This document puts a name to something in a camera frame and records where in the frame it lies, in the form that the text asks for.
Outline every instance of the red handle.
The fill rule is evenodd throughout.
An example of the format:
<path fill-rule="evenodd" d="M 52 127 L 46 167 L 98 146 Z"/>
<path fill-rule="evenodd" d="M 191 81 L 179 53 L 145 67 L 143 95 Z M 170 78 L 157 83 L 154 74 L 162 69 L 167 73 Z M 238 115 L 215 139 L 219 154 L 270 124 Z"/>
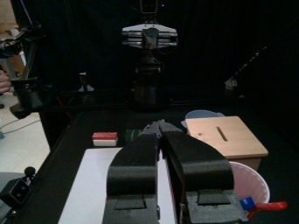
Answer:
<path fill-rule="evenodd" d="M 271 203 L 257 203 L 257 206 L 249 211 L 247 219 L 251 221 L 258 214 L 258 211 L 282 211 L 287 209 L 286 201 Z"/>
<path fill-rule="evenodd" d="M 287 209 L 286 201 L 271 202 L 271 203 L 257 203 L 258 210 L 282 211 Z"/>

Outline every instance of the blue object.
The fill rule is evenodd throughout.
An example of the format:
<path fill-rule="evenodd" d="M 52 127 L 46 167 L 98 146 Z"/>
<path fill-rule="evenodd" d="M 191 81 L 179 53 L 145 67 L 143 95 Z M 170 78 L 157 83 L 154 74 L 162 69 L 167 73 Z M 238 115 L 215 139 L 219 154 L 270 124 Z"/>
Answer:
<path fill-rule="evenodd" d="M 251 208 L 254 208 L 257 206 L 255 201 L 251 197 L 247 197 L 247 198 L 242 199 L 239 201 L 239 203 L 243 207 L 243 210 L 250 210 Z"/>

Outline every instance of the pink bucket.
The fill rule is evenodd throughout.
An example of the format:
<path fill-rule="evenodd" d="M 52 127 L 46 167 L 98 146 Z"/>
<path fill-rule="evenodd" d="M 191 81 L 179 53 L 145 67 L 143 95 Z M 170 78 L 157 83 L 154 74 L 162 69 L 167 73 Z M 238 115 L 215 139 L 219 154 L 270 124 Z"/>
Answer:
<path fill-rule="evenodd" d="M 255 203 L 267 203 L 270 201 L 270 190 L 267 182 L 258 172 L 247 165 L 230 162 L 234 171 L 235 192 L 242 200 L 251 197 Z"/>

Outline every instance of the black curtain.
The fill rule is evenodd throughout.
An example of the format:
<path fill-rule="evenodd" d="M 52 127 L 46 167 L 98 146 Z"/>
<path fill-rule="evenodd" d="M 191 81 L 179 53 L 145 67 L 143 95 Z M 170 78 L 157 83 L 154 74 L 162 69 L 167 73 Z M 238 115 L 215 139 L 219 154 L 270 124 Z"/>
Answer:
<path fill-rule="evenodd" d="M 80 87 L 79 72 L 88 73 L 96 89 L 127 87 L 141 50 L 122 45 L 122 29 L 142 22 L 139 1 L 24 3 L 47 34 L 39 43 L 34 75 L 59 90 Z M 223 83 L 254 52 L 261 1 L 162 0 L 159 4 L 159 23 L 179 33 L 178 47 L 155 52 L 165 63 L 166 85 Z M 23 26 L 24 14 L 15 12 Z"/>
<path fill-rule="evenodd" d="M 12 3 L 23 27 L 26 15 L 19 1 Z M 96 90 L 130 88 L 141 50 L 122 45 L 122 29 L 142 22 L 139 0 L 27 0 L 24 4 L 47 35 L 39 42 L 32 75 L 58 91 L 80 88 L 80 72 L 88 73 Z M 159 5 L 159 23 L 179 34 L 178 47 L 154 54 L 165 63 L 166 86 L 218 86 L 247 64 L 238 74 L 239 92 L 267 118 L 299 136 L 298 0 L 161 0 Z"/>

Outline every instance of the small red box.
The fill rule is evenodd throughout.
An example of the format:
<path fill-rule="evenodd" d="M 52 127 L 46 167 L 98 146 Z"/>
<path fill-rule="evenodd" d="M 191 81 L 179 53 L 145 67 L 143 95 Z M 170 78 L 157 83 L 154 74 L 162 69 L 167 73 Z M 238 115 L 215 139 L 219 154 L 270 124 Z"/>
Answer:
<path fill-rule="evenodd" d="M 118 133 L 116 132 L 95 132 L 92 135 L 95 146 L 116 146 Z"/>

